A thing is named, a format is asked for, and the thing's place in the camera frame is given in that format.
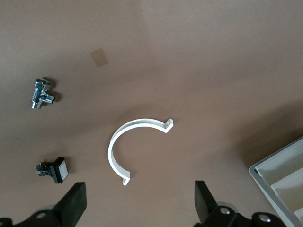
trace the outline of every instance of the white plastic tray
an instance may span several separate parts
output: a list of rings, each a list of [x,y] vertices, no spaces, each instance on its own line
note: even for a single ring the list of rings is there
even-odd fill
[[[250,167],[249,172],[288,227],[303,227],[303,137]]]

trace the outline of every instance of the white plastic pipe clip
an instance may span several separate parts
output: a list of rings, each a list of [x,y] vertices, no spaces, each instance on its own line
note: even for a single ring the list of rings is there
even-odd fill
[[[131,173],[123,169],[117,163],[113,154],[113,146],[115,141],[119,138],[119,136],[121,136],[123,133],[127,132],[128,130],[140,128],[140,127],[150,127],[150,128],[158,129],[164,133],[168,133],[173,126],[174,126],[174,122],[172,119],[168,119],[165,123],[163,123],[155,119],[142,118],[142,119],[137,119],[127,122],[124,125],[122,125],[120,128],[118,128],[117,131],[115,131],[108,146],[108,160],[113,170],[120,177],[123,178],[123,185],[127,185],[127,183],[130,181]]]

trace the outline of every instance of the screw hole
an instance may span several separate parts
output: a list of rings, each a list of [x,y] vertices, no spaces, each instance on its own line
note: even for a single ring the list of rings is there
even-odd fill
[[[40,214],[37,214],[36,219],[43,218],[45,215],[46,215],[46,213],[45,213],[45,212],[40,213]]]

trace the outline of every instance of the black mechanical part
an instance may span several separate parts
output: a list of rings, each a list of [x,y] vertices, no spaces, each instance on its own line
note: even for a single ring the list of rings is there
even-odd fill
[[[86,209],[85,183],[76,183],[51,210],[40,210],[16,225],[0,218],[1,227],[75,227]]]
[[[195,207],[200,223],[194,227],[286,227],[277,216],[254,213],[251,220],[227,206],[218,206],[204,181],[195,182]]]
[[[41,162],[36,166],[39,176],[51,176],[55,183],[62,183],[68,175],[66,163],[63,157],[57,158],[53,163]]]

